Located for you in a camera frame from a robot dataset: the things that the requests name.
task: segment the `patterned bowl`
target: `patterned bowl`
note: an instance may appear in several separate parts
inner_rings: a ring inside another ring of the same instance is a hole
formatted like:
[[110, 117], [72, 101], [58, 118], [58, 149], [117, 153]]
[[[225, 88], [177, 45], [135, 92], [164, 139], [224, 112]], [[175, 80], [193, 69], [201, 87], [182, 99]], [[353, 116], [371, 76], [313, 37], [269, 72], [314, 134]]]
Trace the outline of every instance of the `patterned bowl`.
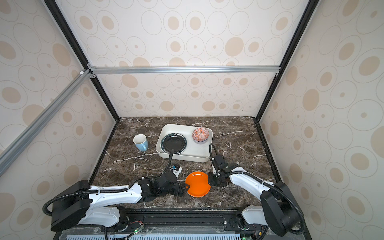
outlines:
[[204, 143], [208, 139], [208, 136], [209, 131], [204, 127], [196, 128], [192, 133], [193, 139], [199, 144]]

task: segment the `polka dot wallpaper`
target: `polka dot wallpaper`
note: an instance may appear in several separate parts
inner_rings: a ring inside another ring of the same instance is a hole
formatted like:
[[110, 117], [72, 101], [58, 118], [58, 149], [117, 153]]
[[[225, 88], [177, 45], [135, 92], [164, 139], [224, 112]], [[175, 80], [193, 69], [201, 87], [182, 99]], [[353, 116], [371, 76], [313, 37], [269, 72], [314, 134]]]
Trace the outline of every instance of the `polka dot wallpaper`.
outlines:
[[41, 208], [79, 180], [88, 180], [114, 119], [86, 80], [0, 177], [0, 239], [51, 240]]
[[256, 116], [274, 73], [100, 74], [122, 117]]
[[384, 234], [383, 14], [322, 1], [261, 120], [314, 240]]
[[93, 66], [279, 65], [308, 0], [62, 0]]
[[82, 67], [37, 0], [0, 1], [0, 154]]

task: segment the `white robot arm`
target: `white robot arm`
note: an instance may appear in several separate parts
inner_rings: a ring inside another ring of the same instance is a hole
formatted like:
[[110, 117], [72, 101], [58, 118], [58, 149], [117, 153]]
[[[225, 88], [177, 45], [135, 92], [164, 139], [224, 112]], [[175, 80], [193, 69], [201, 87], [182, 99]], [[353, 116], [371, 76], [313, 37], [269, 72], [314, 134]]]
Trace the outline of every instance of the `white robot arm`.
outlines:
[[[239, 210], [236, 220], [241, 229], [260, 224], [269, 226], [279, 236], [288, 231], [294, 234], [305, 231], [303, 213], [283, 182], [274, 184], [264, 181], [237, 164], [227, 163], [223, 155], [217, 152], [211, 157], [211, 163], [213, 172], [208, 173], [208, 183], [212, 187], [225, 187], [233, 183], [250, 192], [262, 203], [262, 206], [250, 205]], [[51, 230], [56, 232], [77, 224], [104, 225], [113, 227], [116, 231], [123, 230], [128, 222], [124, 208], [106, 206], [149, 202], [167, 194], [183, 197], [189, 186], [177, 181], [181, 170], [176, 164], [170, 166], [169, 161], [161, 175], [143, 177], [131, 185], [98, 187], [89, 186], [87, 181], [79, 181], [48, 201], [43, 206], [43, 212], [52, 216]], [[48, 210], [51, 203], [52, 212]], [[292, 230], [299, 222], [300, 229]]]
[[124, 208], [106, 206], [150, 202], [167, 194], [183, 197], [189, 186], [177, 182], [181, 170], [182, 167], [177, 164], [167, 166], [158, 176], [143, 177], [126, 186], [89, 186], [86, 180], [79, 181], [48, 201], [43, 206], [43, 212], [52, 216], [51, 230], [54, 232], [77, 224], [114, 226], [115, 230], [122, 230], [128, 222]]
[[[211, 147], [215, 150], [215, 156], [212, 156]], [[283, 236], [287, 232], [304, 233], [306, 230], [304, 215], [283, 182], [275, 184], [265, 181], [235, 163], [227, 163], [224, 156], [217, 153], [213, 144], [210, 144], [210, 155], [213, 171], [208, 174], [208, 183], [211, 187], [224, 187], [233, 183], [250, 192], [262, 203], [261, 206], [250, 205], [241, 209], [237, 214], [237, 223], [241, 229], [252, 224], [261, 224], [269, 226], [278, 236]], [[292, 230], [298, 223], [300, 229]]]

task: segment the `marble countertop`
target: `marble countertop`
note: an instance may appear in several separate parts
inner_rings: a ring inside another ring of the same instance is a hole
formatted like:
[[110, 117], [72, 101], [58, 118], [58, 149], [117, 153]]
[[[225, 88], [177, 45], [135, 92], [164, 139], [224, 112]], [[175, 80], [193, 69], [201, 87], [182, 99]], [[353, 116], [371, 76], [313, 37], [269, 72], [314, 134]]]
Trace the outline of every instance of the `marble countertop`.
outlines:
[[[227, 162], [235, 162], [248, 172], [274, 182], [273, 173], [265, 156], [261, 140], [253, 119], [250, 117], [129, 117], [122, 118], [100, 165], [93, 185], [129, 185], [142, 176], [158, 175], [167, 164], [167, 159], [156, 153], [156, 142], [166, 124], [181, 124], [208, 127], [214, 135], [212, 143]], [[133, 137], [144, 134], [148, 150], [140, 152], [133, 143]], [[179, 180], [194, 171], [208, 173], [212, 170], [210, 161], [205, 163], [172, 160], [183, 169]], [[144, 207], [242, 207], [246, 204], [261, 205], [258, 199], [239, 186], [212, 187], [201, 198], [167, 195], [153, 202], [121, 204], [128, 208]]]

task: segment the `white tray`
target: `white tray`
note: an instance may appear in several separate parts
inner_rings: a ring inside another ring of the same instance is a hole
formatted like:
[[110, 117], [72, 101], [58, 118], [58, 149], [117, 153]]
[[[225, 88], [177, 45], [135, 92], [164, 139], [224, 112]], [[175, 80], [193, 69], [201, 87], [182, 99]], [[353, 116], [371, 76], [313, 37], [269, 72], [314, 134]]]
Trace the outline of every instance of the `white tray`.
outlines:
[[208, 139], [202, 143], [198, 144], [193, 140], [192, 133], [199, 127], [177, 125], [177, 124], [167, 124], [161, 129], [159, 140], [156, 144], [156, 151], [162, 158], [168, 158], [169, 153], [164, 153], [160, 147], [161, 140], [171, 133], [179, 133], [185, 137], [187, 140], [187, 147], [180, 154], [174, 154], [172, 159], [192, 161], [192, 162], [207, 162], [209, 160], [209, 144], [212, 143], [213, 132], [211, 129], [207, 128], [209, 131]]

